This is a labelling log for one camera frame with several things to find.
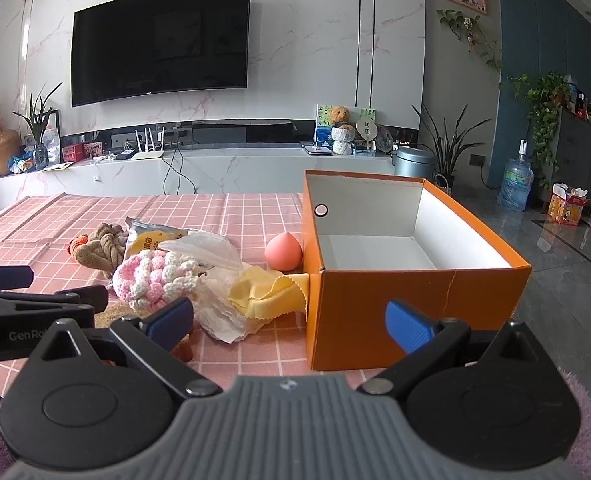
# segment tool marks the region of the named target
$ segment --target tiled floor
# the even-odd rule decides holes
[[[531,263],[515,316],[591,394],[591,227],[545,223],[545,215],[506,211],[493,197],[460,202]]]

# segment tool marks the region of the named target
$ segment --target pink checkered tablecloth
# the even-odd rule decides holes
[[[89,197],[60,194],[23,198],[0,212],[0,265],[26,264],[34,271],[27,290],[52,293],[96,283],[99,271],[85,269],[66,252],[75,236],[101,222],[125,224],[127,216],[173,227],[204,229],[226,236],[243,261],[265,265],[264,247],[274,235],[289,231],[300,238],[302,198],[298,194],[192,194],[179,196]],[[306,364],[304,316],[289,314],[238,344],[211,339],[199,327],[192,335],[189,366],[228,388],[237,374],[302,375]],[[0,396],[24,360],[0,363]],[[352,386],[378,370],[346,372]]]

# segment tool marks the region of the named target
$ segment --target television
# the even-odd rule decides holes
[[[114,0],[74,15],[71,101],[246,88],[250,0]]]

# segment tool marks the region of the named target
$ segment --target plastic bottle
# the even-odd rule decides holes
[[[533,171],[527,160],[527,142],[520,141],[520,156],[509,160],[504,168],[498,204],[513,211],[524,211],[533,184]]]

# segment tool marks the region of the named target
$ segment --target blue wall panel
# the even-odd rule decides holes
[[[591,24],[565,0],[500,0],[504,76],[531,80],[550,71],[572,74],[591,100]],[[511,86],[500,91],[489,185],[499,186],[507,161],[527,138],[528,107]]]

